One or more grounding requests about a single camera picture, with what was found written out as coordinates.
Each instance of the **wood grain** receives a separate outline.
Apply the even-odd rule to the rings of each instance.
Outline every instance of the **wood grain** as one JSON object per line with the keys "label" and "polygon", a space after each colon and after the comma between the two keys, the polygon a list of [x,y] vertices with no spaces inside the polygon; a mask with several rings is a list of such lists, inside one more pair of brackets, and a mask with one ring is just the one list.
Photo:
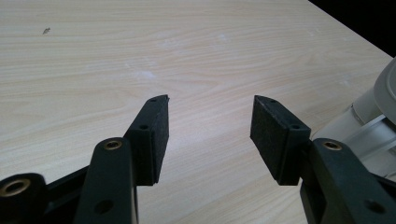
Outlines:
{"label": "wood grain", "polygon": [[315,131],[390,60],[305,0],[2,0],[0,178],[76,171],[167,93],[141,223],[306,223],[299,188],[278,187],[249,140],[253,96]]}

